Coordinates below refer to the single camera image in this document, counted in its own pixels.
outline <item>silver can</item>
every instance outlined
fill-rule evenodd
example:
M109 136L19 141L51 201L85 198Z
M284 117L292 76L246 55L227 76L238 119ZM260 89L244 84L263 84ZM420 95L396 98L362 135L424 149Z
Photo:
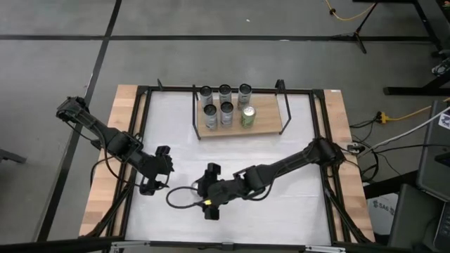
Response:
M209 129L217 128L217 109L215 105L206 105L203 108L205 113L205 124Z
M223 104L224 102L231 103L231 87L228 84L219 86L219 100L220 104Z
M220 105L220 123L224 127L231 127L233 124L233 104L223 102Z
M240 124L243 128L249 129L255 123L256 110L252 106L245 106L241 112Z
M200 88L200 101L205 108L206 105L212 105L212 89L209 86L203 86Z
M238 109L244 108L250 103L250 97L252 95L252 87L248 84L241 84L239 86L238 96Z

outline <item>white cable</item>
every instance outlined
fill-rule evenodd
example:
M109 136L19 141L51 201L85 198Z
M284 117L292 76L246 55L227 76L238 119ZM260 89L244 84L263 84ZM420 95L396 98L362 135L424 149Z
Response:
M369 153L371 150L374 150L374 149L378 148L379 146L381 146L381 145L383 145L383 144L389 143L390 141L395 141L395 140L397 140L397 139L399 139L399 138L401 138L401 137L403 137L403 136L405 136L405 135L408 135L408 134L414 132L415 130L417 130L417 129L419 129L419 128L424 127L425 125L427 125L428 123L430 123L431 121L433 121L434 119L436 119L437 117L439 117L442 113L444 113L444 112L446 112L446 111L448 111L448 110L450 110L450 107L445 108L445 110L443 110L443 111L441 111L440 113L436 114L435 116L431 117L431 118L430 118L429 120L427 120L426 122L423 122L422 124L420 124L420 125L414 127L413 129L411 129L411 130L409 130L409 131L407 131L407 132L405 132L405 133L403 133L403 134L400 134L400 135L398 135L398 136L395 136L395 137L392 137L392 138L390 138L390 139L387 139L386 141L382 141L382 142L380 142L380 143L377 144L377 145L373 145L372 148L370 148L370 149L368 149L368 150L362 152L361 154L359 154L358 157L362 157L362 156L364 156L365 154Z

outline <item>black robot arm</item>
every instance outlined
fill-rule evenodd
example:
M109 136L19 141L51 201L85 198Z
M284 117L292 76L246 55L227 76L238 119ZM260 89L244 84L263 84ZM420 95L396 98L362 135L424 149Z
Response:
M295 153L273 164L251 166L236 172L232 180L217 180L220 166L210 163L205 175L198 179L197 193L203 197L200 206L205 213L205 219L218 220L219 206L230 200L240 197L244 200L259 201L269 194L274 180L279 176L299 169L307 164L318 164L321 168L340 165L345 161L340 147L326 138L315 138L304 150ZM335 205L342 221L349 227L358 242L370 242L356 227L345 208L339 203L331 189L328 180L325 180L325 194Z
M126 162L148 179L147 183L140 185L142 194L153 195L155 190L167 187L164 183L156 181L158 174L169 176L172 168L172 159L168 155L170 148L160 146L155 156L142 151L143 144L137 138L125 131L111 128L89 113L83 98L69 97L58 107L56 117L64 122L81 124L98 137L91 141L97 149L105 148L121 162Z

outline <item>white label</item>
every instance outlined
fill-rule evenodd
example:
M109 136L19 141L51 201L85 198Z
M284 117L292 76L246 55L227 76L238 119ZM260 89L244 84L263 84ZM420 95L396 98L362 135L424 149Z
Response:
M442 113L441 117L439 118L439 125L450 130L450 115Z

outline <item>yellow cable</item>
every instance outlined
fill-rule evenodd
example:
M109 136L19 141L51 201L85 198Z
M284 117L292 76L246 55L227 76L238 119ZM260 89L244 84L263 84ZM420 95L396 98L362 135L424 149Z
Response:
M326 1L326 4L328 5L328 8L329 8L330 11L331 11L333 8L331 7L330 2L329 2L328 0L325 0L325 1ZM350 21L350 20L353 20L353 19L355 19L355 18L359 18L359 17L361 17L362 15L364 15L364 13L370 11L374 5L375 5L375 4L372 4L372 5L369 6L365 11L363 11L362 13L360 13L360 14L354 16L354 17L351 17L351 18L341 18L340 16L336 15L336 12L335 12L335 11L333 11L333 15L334 15L338 20L341 20L341 21Z
M450 98L446 98L446 99L443 100L443 102L447 102L449 100L450 100ZM421 112L424 112L424 111L426 111L426 110L428 110L430 108L431 108L431 105L427 106L426 108L422 108L420 110L417 110L417 111L415 111L413 113L410 113L410 114L408 114L406 116L400 117L400 118L389 118L388 116L386 116L386 121L399 121L399 120L402 120L402 119L406 119L406 118L412 117L414 115L417 115L417 114L419 114Z

